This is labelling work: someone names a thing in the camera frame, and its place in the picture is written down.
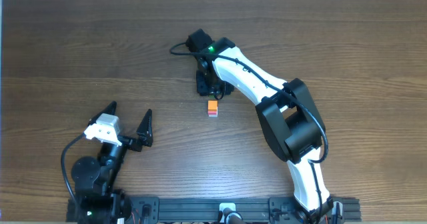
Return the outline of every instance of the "black cable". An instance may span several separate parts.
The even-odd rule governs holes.
[[[77,199],[75,198],[75,195],[73,193],[73,189],[71,188],[69,181],[68,181],[67,170],[65,169],[65,154],[67,153],[68,149],[72,145],[74,145],[76,142],[78,142],[84,136],[85,136],[85,134],[82,133],[78,137],[76,137],[74,140],[72,140],[70,143],[68,143],[68,145],[66,145],[64,150],[62,151],[62,155],[61,155],[62,176],[64,177],[65,185],[67,186],[68,192],[69,192],[71,198],[73,199],[73,201],[75,203],[75,208],[77,209],[77,216],[79,216],[79,214],[81,214],[80,206],[79,206],[79,203],[77,202]]]
[[[319,212],[318,221],[317,221],[317,223],[319,224],[319,222],[320,222],[320,215],[322,214],[322,204],[323,203],[322,203],[322,196],[321,196],[321,192],[320,192],[320,188],[319,188],[319,183],[318,183],[318,179],[317,179],[317,175],[316,175],[316,170],[314,169],[314,163],[322,163],[323,161],[325,161],[326,157],[328,156],[328,150],[329,150],[328,138],[326,137],[326,133],[323,130],[322,126],[320,125],[319,121],[307,109],[307,107],[305,107],[302,103],[300,103],[295,97],[293,97],[289,93],[286,93],[284,90],[282,90],[280,88],[277,88],[277,87],[273,86],[272,84],[268,83],[267,80],[265,80],[264,78],[262,78],[260,74],[258,74],[251,67],[249,67],[248,65],[246,65],[244,62],[239,61],[238,59],[233,59],[231,57],[227,57],[227,56],[224,56],[224,55],[218,55],[218,54],[214,54],[214,53],[191,53],[191,52],[190,53],[177,53],[177,52],[173,51],[176,47],[179,47],[181,45],[185,45],[185,42],[184,43],[178,43],[178,44],[174,45],[173,47],[171,47],[171,49],[169,50],[169,52],[172,55],[194,56],[194,57],[215,57],[215,58],[222,58],[222,59],[225,59],[225,60],[233,61],[236,64],[238,63],[238,64],[242,65],[244,67],[244,69],[246,69],[246,71],[248,71],[249,73],[254,74],[267,87],[270,87],[273,90],[281,93],[282,95],[285,95],[291,101],[291,103],[295,104],[301,110],[303,110],[305,113],[307,113],[308,116],[310,117],[310,119],[313,120],[313,122],[317,125],[317,127],[318,127],[318,129],[320,131],[320,134],[322,135],[322,139],[323,139],[323,142],[324,142],[324,145],[325,145],[324,146],[324,151],[323,151],[323,155],[322,155],[322,157],[320,157],[320,159],[318,159],[318,160],[308,159],[308,163],[312,167],[313,176],[314,176],[314,183],[316,184],[316,191],[318,192],[318,195],[319,195],[319,202],[320,202],[320,209],[319,209],[319,211],[320,212]]]

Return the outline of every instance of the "wood grain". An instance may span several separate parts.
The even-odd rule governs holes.
[[[328,130],[331,193],[365,221],[427,220],[427,0],[4,0],[2,221],[63,221],[59,156],[110,101],[133,134],[117,187],[159,197],[291,195],[288,168],[236,91],[208,119],[196,64],[168,49],[198,28],[310,88]],[[100,145],[82,141],[67,168]]]

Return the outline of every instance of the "wooden table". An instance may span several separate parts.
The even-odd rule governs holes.
[[[328,130],[331,193],[365,221],[427,219],[427,0],[4,0],[0,208],[4,221],[63,221],[64,146],[110,101],[125,133],[153,109],[153,147],[116,187],[159,197],[291,195],[239,91],[207,118],[196,62],[168,53],[203,28],[268,73],[310,88]],[[82,141],[67,168],[96,155]]]

